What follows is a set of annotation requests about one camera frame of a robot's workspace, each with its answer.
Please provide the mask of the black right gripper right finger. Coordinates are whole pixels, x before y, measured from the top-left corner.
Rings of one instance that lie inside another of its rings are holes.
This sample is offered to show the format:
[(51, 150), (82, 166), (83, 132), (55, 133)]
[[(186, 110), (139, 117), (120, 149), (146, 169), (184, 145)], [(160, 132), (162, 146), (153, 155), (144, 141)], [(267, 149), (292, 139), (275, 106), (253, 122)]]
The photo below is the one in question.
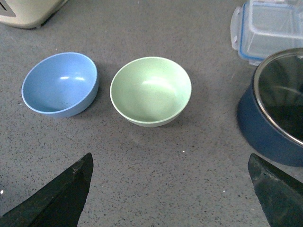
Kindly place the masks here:
[(267, 221), (272, 227), (303, 225), (303, 183), (255, 153), (248, 171)]

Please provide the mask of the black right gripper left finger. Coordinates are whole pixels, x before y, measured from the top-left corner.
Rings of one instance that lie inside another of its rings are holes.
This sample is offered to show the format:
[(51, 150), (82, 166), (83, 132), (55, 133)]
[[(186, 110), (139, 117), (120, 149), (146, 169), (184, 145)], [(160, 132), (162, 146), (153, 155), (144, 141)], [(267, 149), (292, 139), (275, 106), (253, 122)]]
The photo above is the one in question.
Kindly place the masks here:
[(92, 154), (88, 153), (0, 218), (2, 227), (75, 227), (90, 189)]

